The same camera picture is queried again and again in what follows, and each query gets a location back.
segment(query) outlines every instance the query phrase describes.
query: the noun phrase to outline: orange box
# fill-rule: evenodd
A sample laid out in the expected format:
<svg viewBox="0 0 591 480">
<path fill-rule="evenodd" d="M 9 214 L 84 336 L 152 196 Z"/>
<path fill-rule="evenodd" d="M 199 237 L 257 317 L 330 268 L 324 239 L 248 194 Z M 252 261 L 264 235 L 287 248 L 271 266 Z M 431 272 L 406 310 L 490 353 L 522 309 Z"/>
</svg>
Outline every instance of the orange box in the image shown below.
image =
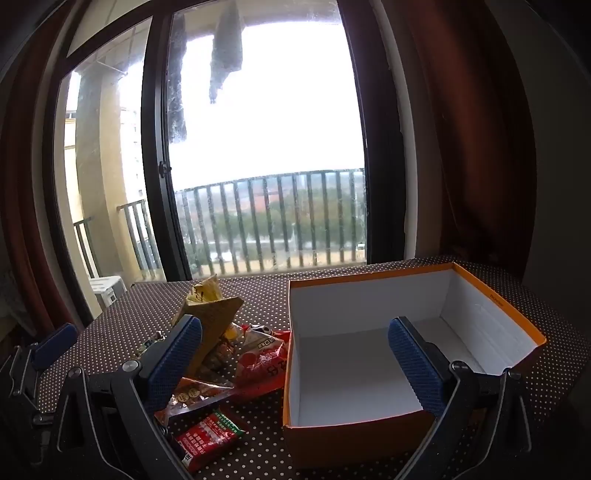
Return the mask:
<svg viewBox="0 0 591 480">
<path fill-rule="evenodd" d="M 290 282 L 284 437 L 296 468 L 415 449 L 433 423 L 388 345 L 406 316 L 451 362 L 527 371 L 546 338 L 455 263 Z"/>
</svg>

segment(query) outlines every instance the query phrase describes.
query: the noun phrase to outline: black door frame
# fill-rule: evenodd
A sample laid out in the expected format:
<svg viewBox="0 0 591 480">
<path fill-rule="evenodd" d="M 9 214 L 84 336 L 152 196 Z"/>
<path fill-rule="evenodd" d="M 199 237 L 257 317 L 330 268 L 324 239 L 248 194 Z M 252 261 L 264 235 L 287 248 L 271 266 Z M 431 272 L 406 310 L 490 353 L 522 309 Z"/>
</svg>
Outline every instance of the black door frame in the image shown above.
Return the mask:
<svg viewBox="0 0 591 480">
<path fill-rule="evenodd" d="M 61 81 L 83 60 L 113 38 L 151 18 L 144 58 L 141 137 L 146 194 L 152 227 L 168 281 L 190 280 L 168 160 L 166 78 L 168 39 L 175 12 L 207 0 L 149 0 L 91 36 L 70 55 L 68 50 L 90 1 L 83 0 L 60 48 L 50 79 L 44 118 L 43 181 L 51 236 L 57 259 L 83 323 L 92 321 L 61 225 L 54 181 L 53 152 L 57 97 Z M 368 263 L 404 256 L 406 177 L 404 147 L 394 78 L 369 0 L 337 0 L 353 63 L 365 150 Z"/>
</svg>

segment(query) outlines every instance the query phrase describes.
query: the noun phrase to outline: brown tablecloth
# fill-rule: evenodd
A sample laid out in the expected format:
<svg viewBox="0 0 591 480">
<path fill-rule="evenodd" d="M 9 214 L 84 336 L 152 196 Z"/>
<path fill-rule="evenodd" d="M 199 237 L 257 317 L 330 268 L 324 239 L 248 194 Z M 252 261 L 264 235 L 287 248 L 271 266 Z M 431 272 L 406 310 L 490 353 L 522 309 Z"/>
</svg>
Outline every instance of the brown tablecloth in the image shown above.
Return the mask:
<svg viewBox="0 0 591 480">
<path fill-rule="evenodd" d="M 238 295 L 245 301 L 236 315 L 238 323 L 264 323 L 285 329 L 289 327 L 287 287 L 290 280 L 398 270 L 451 260 L 453 258 L 433 257 L 378 265 L 221 278 L 220 286 L 225 296 Z M 509 274 L 494 267 L 459 263 L 510 301 L 548 340 L 525 379 L 533 410 L 533 427 L 539 429 L 574 386 L 589 359 L 591 344 L 567 320 Z M 89 374 L 114 371 L 154 331 L 168 332 L 170 319 L 193 283 L 140 283 L 130 288 L 80 335 L 74 347 L 45 372 L 40 384 L 41 411 L 55 409 L 63 379 L 71 367 L 81 366 Z M 388 479 L 396 476 L 408 458 L 406 455 L 337 469 L 296 472 L 282 436 L 282 391 L 265 395 L 243 406 L 229 407 L 247 423 L 248 434 L 238 447 L 196 474 L 197 479 Z M 180 433 L 196 420 L 191 415 L 183 416 L 172 428 Z M 450 476 L 460 470 L 464 448 L 468 448 L 473 433 L 473 430 L 466 429 L 462 447 L 449 465 Z"/>
</svg>

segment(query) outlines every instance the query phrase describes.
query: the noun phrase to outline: yellow snack bag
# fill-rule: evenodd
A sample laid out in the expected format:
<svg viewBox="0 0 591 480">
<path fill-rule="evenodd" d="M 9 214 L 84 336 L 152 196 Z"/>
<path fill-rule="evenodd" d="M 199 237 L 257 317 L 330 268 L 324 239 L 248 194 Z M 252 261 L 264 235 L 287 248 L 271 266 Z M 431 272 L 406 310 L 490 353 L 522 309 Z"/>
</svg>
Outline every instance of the yellow snack bag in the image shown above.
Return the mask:
<svg viewBox="0 0 591 480">
<path fill-rule="evenodd" d="M 203 359 L 217 345 L 243 303 L 244 300 L 240 297 L 223 298 L 216 275 L 191 287 L 183 305 L 172 319 L 173 325 L 183 315 L 193 315 L 201 320 L 201 345 L 195 351 L 185 372 L 186 377 L 197 375 Z"/>
<path fill-rule="evenodd" d="M 191 287 L 187 301 L 195 303 L 206 303 L 208 301 L 221 300 L 223 298 L 220 285 L 217 282 L 217 275 L 203 280 L 201 283 Z"/>
</svg>

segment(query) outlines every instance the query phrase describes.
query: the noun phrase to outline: balcony railing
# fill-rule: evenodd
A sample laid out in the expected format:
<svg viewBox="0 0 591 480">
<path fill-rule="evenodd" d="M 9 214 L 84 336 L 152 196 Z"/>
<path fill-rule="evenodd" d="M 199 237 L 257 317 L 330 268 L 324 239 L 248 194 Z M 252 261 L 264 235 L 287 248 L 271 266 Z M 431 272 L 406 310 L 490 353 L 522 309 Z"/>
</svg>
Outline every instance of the balcony railing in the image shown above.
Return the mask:
<svg viewBox="0 0 591 480">
<path fill-rule="evenodd" d="M 365 173 L 319 170 L 175 192 L 194 277 L 365 260 Z"/>
<path fill-rule="evenodd" d="M 80 253 L 84 259 L 86 270 L 90 278 L 100 277 L 100 267 L 96 261 L 95 248 L 92 245 L 92 238 L 88 230 L 88 223 L 92 220 L 92 217 L 86 217 L 79 222 L 74 223 L 74 230 L 76 231 L 76 237 L 78 238 L 78 247 Z"/>
<path fill-rule="evenodd" d="M 142 278 L 146 280 L 149 273 L 151 279 L 155 280 L 158 278 L 157 271 L 162 269 L 162 263 L 148 218 L 146 199 L 119 205 L 117 211 L 121 210 L 125 214 L 127 230 Z"/>
</svg>

